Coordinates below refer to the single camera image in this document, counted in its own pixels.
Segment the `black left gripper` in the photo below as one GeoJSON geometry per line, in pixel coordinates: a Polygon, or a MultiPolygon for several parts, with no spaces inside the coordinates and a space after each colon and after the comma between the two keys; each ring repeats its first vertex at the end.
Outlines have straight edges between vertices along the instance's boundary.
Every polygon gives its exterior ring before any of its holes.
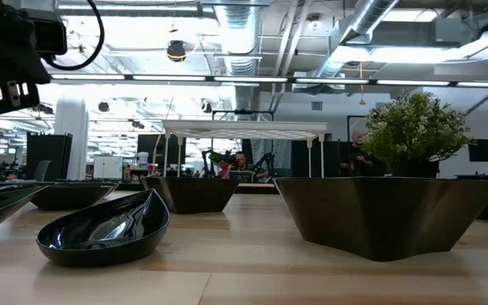
{"type": "MultiPolygon", "coordinates": [[[[36,84],[47,84],[50,76],[35,51],[34,25],[21,18],[0,16],[0,83],[19,80],[16,109],[34,108],[40,104],[36,84]]],[[[0,84],[0,114],[11,111],[9,90],[0,84]]]]}

